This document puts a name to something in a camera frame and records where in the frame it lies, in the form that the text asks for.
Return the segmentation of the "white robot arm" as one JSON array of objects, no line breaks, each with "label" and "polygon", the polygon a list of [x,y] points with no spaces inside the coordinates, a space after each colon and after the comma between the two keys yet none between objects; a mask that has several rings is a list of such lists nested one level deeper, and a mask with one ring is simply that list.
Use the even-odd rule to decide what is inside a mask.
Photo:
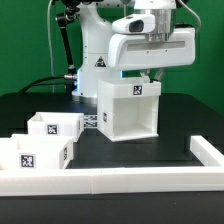
[{"label": "white robot arm", "polygon": [[[189,0],[52,0],[65,11],[56,16],[73,81],[73,99],[95,103],[100,79],[119,78],[138,70],[144,78],[157,71],[159,81],[168,67],[190,65],[195,60],[198,28],[176,22],[176,10]],[[83,63],[73,63],[66,26],[79,21]]]}]

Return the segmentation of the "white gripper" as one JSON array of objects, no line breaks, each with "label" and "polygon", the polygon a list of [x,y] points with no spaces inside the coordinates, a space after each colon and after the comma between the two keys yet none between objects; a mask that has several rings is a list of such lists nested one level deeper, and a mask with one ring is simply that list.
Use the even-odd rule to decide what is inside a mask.
[{"label": "white gripper", "polygon": [[[195,60],[195,30],[177,28],[167,41],[149,41],[143,35],[112,36],[108,50],[108,64],[118,71],[160,68],[154,80],[160,82],[167,67],[191,65]],[[140,72],[150,82],[147,70]]]}]

